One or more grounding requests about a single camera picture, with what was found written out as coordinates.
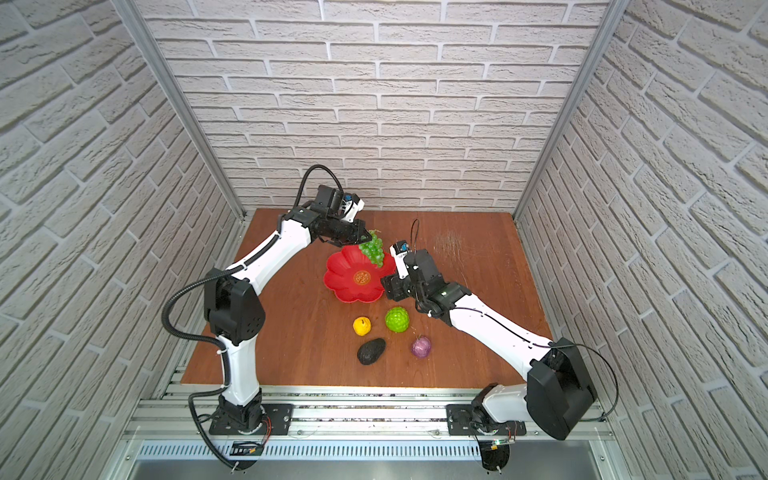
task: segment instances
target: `metal corner post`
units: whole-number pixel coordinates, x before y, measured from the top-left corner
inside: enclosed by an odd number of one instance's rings
[[[528,202],[531,201],[531,197],[538,184],[541,175],[551,162],[552,152],[557,146],[560,137],[565,133],[565,129],[571,122],[571,117],[576,111],[581,96],[587,91],[589,82],[592,79],[592,75],[598,69],[600,60],[603,58],[603,53],[608,48],[608,44],[614,36],[614,32],[621,21],[621,16],[624,14],[627,5],[630,0],[611,0],[608,7],[605,9],[603,18],[600,21],[598,30],[594,33],[592,43],[587,50],[587,54],[584,56],[584,61],[581,63],[581,67],[576,72],[573,83],[571,83],[571,89],[568,94],[565,95],[565,101],[560,108],[560,113],[549,131],[547,140],[544,142],[544,147],[541,149],[538,160],[534,166],[531,176],[528,178],[528,182],[525,184],[523,194],[520,197],[520,201],[515,207],[515,211],[512,213],[512,217],[517,220],[518,215],[525,209]]]
[[[125,28],[134,38],[136,46],[144,55],[144,59],[147,61],[147,65],[152,70],[152,73],[154,73],[157,83],[165,92],[168,103],[176,111],[179,121],[181,121],[184,129],[187,130],[197,151],[200,152],[203,163],[205,163],[210,174],[214,177],[216,185],[221,190],[237,219],[240,222],[245,221],[245,209],[240,199],[237,197],[227,175],[216,158],[214,149],[210,146],[200,123],[197,122],[187,97],[184,96],[181,86],[176,81],[170,65],[165,61],[165,57],[160,51],[160,46],[155,41],[147,22],[141,16],[134,0],[112,0],[112,2],[123,20],[123,25],[125,25]]]

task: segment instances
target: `perforated white strip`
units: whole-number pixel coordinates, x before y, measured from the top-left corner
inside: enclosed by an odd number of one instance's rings
[[[474,440],[270,440],[259,457],[229,455],[234,440],[214,441],[233,460],[479,460]],[[202,440],[144,440],[137,460],[211,460]]]

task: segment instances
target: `bunch of grapes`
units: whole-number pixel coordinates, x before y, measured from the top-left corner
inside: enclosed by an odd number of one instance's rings
[[[371,260],[371,263],[381,268],[384,265],[384,249],[382,248],[382,239],[371,231],[372,239],[369,242],[361,243],[360,250]]]

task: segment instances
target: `wooden table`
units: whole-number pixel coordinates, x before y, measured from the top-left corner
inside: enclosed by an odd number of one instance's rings
[[[284,210],[258,210],[237,253],[240,259],[275,228]],[[380,230],[385,247],[408,240],[411,222],[421,222],[418,248],[426,248],[445,281],[467,286],[492,309],[538,335],[551,338],[509,214],[363,211],[369,229]],[[291,386],[406,386],[482,388],[491,382],[523,383],[519,374],[479,341],[414,308],[403,300],[411,328],[393,333],[384,324],[387,310],[398,303],[383,296],[374,303],[342,303],[323,285],[326,260],[337,248],[315,242],[275,274],[260,297],[266,322],[259,334],[256,365],[260,383]],[[372,320],[371,333],[357,336],[352,322]],[[210,335],[205,328],[204,334]],[[432,341],[426,359],[410,353],[418,335]],[[363,366],[357,349],[382,337],[386,351],[378,362]],[[182,383],[221,384],[216,348],[199,343]]]

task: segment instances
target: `brick panel wallpaper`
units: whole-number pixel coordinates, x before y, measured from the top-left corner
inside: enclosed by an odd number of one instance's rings
[[[606,5],[137,3],[248,210],[320,162],[366,207],[511,211]]]
[[[110,2],[0,3],[0,106],[0,476],[97,478],[235,219]]]
[[[638,478],[768,477],[767,65],[763,0],[633,0],[519,216]]]

